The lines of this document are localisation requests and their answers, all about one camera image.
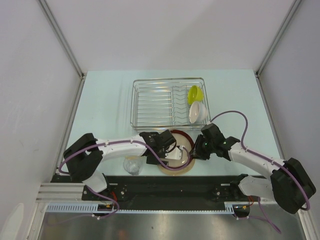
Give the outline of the white bowl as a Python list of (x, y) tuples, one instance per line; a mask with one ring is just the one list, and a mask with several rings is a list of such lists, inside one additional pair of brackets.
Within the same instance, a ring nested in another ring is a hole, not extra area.
[(208, 110), (200, 101), (194, 101), (189, 109), (189, 122), (191, 124), (200, 124), (208, 116)]

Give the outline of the yellow mug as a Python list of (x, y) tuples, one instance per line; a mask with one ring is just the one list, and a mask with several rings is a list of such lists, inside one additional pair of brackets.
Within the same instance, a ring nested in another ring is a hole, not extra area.
[(125, 159), (128, 161), (137, 161), (137, 160), (141, 160), (142, 158), (143, 158), (142, 156), (133, 156), (133, 155), (125, 157)]

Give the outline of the yellow-green bowl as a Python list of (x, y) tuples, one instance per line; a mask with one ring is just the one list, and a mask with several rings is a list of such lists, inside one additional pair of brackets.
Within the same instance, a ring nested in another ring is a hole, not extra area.
[(187, 94), (187, 103), (192, 105), (194, 102), (201, 102), (204, 99), (204, 94), (202, 89), (197, 86), (193, 85)]

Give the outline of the beige bird pattern plate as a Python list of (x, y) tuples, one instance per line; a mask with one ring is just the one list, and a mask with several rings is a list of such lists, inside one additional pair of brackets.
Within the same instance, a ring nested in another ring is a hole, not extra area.
[(169, 170), (164, 168), (161, 164), (158, 165), (158, 169), (163, 172), (165, 175), (168, 176), (181, 176), (183, 174), (186, 174), (187, 172), (189, 172), (193, 166), (195, 165), (196, 160), (191, 158), (191, 160), (188, 162), (188, 165), (185, 166), (183, 169), (180, 170), (176, 170), (180, 167), (182, 167), (186, 162), (187, 162), (187, 157), (183, 156), (182, 159), (167, 159), (168, 163), (167, 166), (169, 168), (173, 168), (175, 170)]

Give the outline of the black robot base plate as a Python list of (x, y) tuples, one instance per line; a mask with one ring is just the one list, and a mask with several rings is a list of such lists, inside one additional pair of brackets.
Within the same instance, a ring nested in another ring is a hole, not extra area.
[(97, 196), (70, 177), (55, 175), (51, 183), (80, 187), (80, 200), (100, 202), (99, 211), (110, 210), (111, 198), (128, 211), (216, 211), (226, 202), (257, 202), (256, 193), (242, 193), (240, 176), (107, 176), (107, 189)]

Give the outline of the clear glass cup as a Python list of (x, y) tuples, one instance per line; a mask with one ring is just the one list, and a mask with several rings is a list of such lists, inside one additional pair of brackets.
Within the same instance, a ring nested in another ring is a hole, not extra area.
[(132, 176), (138, 176), (142, 171), (143, 160), (141, 158), (125, 158), (123, 161), (124, 170)]

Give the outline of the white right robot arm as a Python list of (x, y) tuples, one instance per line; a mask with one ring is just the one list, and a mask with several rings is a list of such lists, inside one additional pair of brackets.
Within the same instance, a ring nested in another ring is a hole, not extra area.
[(283, 210), (295, 214), (310, 208), (309, 199), (316, 193), (302, 164), (295, 158), (269, 158), (248, 148), (239, 139), (224, 137), (217, 125), (210, 123), (201, 129), (191, 156), (208, 160), (212, 154), (230, 162), (244, 165), (262, 175), (262, 178), (241, 174), (230, 188), (231, 196), (242, 201), (256, 196), (275, 201)]

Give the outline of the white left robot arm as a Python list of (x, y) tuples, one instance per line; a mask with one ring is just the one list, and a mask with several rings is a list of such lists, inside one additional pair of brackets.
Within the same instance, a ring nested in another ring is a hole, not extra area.
[(180, 159), (182, 151), (170, 130), (141, 132), (113, 140), (99, 140), (92, 133), (86, 133), (64, 151), (58, 171), (68, 174), (73, 182), (84, 183), (98, 199), (105, 200), (111, 188), (98, 166), (103, 161), (126, 156), (146, 156), (166, 167), (169, 159)]

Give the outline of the metal wire dish rack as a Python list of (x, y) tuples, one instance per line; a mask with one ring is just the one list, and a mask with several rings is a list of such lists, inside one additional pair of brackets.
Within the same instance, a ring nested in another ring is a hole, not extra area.
[[(188, 93), (193, 87), (203, 93), (207, 115), (200, 122), (190, 123), (191, 105)], [(137, 79), (131, 92), (130, 124), (138, 132), (201, 129), (211, 118), (202, 77)]]

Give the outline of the dark red rimmed plate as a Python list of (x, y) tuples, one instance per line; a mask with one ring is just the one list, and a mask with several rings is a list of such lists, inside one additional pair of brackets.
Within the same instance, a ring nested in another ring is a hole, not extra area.
[[(176, 147), (177, 146), (184, 146), (184, 154), (186, 154), (186, 157), (187, 157), (187, 161), (184, 165), (186, 165), (189, 160), (188, 153), (192, 150), (192, 148), (194, 146), (194, 142), (191, 139), (191, 137), (187, 133), (185, 133), (184, 131), (171, 130), (171, 133), (172, 133), (173, 137), (176, 139)], [(170, 151), (167, 150), (167, 152), (171, 152), (174, 148), (175, 147), (171, 146)], [(166, 165), (168, 166), (168, 160), (165, 160), (163, 158), (162, 161), (166, 162)]]

